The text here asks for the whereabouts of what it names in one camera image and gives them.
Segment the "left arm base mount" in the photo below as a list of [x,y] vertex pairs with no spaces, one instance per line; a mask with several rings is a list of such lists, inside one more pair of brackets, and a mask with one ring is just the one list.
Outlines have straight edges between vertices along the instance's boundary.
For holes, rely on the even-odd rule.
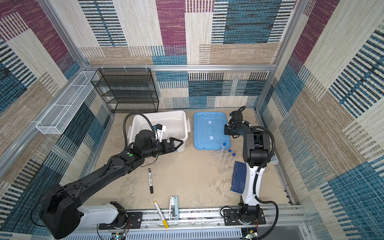
[[99,230],[139,229],[142,224],[143,212],[128,212],[117,202],[110,202],[118,210],[117,217],[110,224],[100,224]]

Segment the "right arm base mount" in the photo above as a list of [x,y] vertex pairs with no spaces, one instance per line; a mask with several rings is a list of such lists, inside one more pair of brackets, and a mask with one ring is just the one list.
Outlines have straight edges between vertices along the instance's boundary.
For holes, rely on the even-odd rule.
[[221,216],[226,226],[265,225],[266,219],[260,205],[250,206],[239,203],[236,208],[222,207]]

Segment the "white plastic storage bin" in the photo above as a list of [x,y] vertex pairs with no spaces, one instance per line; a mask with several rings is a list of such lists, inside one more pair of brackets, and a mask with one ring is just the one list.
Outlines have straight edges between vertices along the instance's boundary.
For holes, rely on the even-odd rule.
[[[170,137],[183,140],[184,144],[178,148],[177,153],[185,151],[187,146],[188,133],[191,131],[190,120],[187,118],[184,111],[171,111],[144,114],[152,125],[161,124],[166,126],[166,131],[163,134],[163,139],[169,140]],[[136,134],[141,130],[149,130],[148,122],[139,115],[135,115],[133,123],[128,130],[129,144],[134,142]]]

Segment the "blue plastic bin lid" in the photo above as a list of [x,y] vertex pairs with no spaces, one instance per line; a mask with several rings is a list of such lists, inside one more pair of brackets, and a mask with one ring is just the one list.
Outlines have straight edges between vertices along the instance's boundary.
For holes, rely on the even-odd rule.
[[194,114],[194,147],[197,150],[220,150],[231,147],[230,136],[224,134],[227,116],[223,112]]

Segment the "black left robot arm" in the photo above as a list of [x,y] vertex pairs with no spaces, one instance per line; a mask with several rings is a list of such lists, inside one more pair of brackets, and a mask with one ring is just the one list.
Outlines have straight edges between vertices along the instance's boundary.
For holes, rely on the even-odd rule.
[[170,137],[159,141],[155,133],[141,130],[135,141],[91,174],[60,186],[51,186],[41,203],[39,217],[56,239],[63,239],[80,227],[86,213],[80,210],[83,203],[116,179],[140,167],[146,158],[176,152],[183,141]]

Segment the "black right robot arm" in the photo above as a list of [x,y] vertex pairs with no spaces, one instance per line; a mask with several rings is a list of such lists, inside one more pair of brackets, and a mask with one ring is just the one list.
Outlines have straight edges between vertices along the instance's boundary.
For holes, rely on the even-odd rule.
[[246,183],[238,204],[238,218],[241,224],[250,224],[260,215],[261,179],[267,163],[274,154],[274,140],[271,132],[262,126],[251,126],[245,121],[233,122],[224,127],[227,136],[243,137],[243,160],[246,166]]

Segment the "blue capped test tube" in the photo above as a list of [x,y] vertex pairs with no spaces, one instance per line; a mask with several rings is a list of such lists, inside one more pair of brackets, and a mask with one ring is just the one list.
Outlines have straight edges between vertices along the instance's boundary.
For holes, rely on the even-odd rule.
[[224,163],[227,162],[227,158],[230,156],[231,153],[232,153],[232,150],[228,149],[228,151],[224,154],[223,159],[222,159]]
[[223,143],[222,147],[221,147],[221,150],[220,150],[220,155],[219,155],[219,159],[222,159],[223,157],[223,153],[225,151],[225,148],[226,148],[226,143]]
[[235,158],[236,156],[236,153],[232,153],[231,157],[229,158],[229,160],[227,161],[227,164],[229,165],[230,162]]

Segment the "clear test tube rack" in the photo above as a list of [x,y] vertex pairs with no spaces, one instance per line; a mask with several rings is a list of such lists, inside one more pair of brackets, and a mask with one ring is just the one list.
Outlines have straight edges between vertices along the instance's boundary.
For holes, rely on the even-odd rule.
[[224,174],[224,173],[227,173],[231,170],[231,166],[230,164],[228,165],[227,162],[224,163],[223,162],[223,158],[222,159],[219,159],[219,155],[220,155],[220,150],[218,151],[214,151],[213,153],[211,153],[211,158],[213,159],[214,161],[214,164],[217,168],[217,170],[219,171],[220,174]]

